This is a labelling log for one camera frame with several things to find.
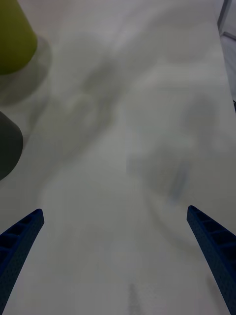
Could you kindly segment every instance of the yellow-green cup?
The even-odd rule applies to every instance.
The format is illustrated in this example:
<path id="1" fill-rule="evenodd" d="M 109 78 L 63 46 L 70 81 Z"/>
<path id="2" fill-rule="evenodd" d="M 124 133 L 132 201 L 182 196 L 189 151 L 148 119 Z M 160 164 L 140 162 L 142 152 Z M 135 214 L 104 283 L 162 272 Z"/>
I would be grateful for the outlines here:
<path id="1" fill-rule="evenodd" d="M 33 57 L 37 37 L 16 0 L 0 0 L 0 74 L 23 68 Z"/>

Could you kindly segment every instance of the white surface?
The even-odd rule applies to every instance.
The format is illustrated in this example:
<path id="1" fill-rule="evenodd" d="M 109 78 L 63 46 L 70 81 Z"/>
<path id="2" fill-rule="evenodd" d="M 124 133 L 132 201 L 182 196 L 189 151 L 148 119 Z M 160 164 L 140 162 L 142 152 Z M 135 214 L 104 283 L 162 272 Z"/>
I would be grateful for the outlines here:
<path id="1" fill-rule="evenodd" d="M 21 4 L 40 39 L 1 80 L 26 145 L 0 182 L 0 232 L 37 207 L 45 225 L 4 314 L 228 314 L 186 222 L 194 204 L 236 233 L 236 118 L 211 5 Z"/>

